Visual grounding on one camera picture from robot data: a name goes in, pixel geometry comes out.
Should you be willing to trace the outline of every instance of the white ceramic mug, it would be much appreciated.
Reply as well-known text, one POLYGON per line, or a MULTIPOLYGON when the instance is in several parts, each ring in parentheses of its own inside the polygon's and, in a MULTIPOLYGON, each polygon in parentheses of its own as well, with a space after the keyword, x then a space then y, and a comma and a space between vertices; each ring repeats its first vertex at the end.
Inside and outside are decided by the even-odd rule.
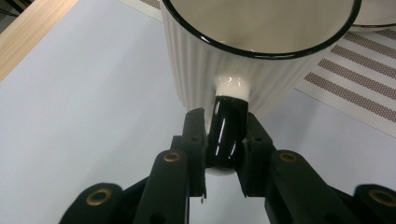
MULTIPOLYGON (((212 127, 216 97, 247 102, 248 110, 262 118, 347 32, 360 5, 361 0, 162 0, 181 103, 188 110, 205 109, 209 140, 212 129, 218 132, 214 138, 221 138, 229 123, 217 119, 212 127)), ((222 159, 231 158, 234 148, 224 149, 222 159)), ((210 150, 213 157, 222 151, 210 150)))

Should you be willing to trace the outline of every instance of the mug handle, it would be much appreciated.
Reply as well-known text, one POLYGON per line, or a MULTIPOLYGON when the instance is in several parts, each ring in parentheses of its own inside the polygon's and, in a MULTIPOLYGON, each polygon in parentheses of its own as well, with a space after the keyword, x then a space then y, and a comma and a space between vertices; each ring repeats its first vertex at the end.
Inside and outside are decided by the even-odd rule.
POLYGON ((231 96, 216 96, 210 125, 206 168, 234 168, 247 133, 248 102, 231 96))

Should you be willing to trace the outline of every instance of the striped placemat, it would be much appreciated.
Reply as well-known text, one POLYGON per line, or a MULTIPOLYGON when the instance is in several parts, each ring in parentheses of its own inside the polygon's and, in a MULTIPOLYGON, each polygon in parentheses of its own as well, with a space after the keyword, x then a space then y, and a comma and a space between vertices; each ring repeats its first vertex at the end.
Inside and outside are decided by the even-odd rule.
MULTIPOLYGON (((158 0, 120 0, 162 21, 158 0)), ((396 137, 396 31, 347 33, 296 89, 396 137)))

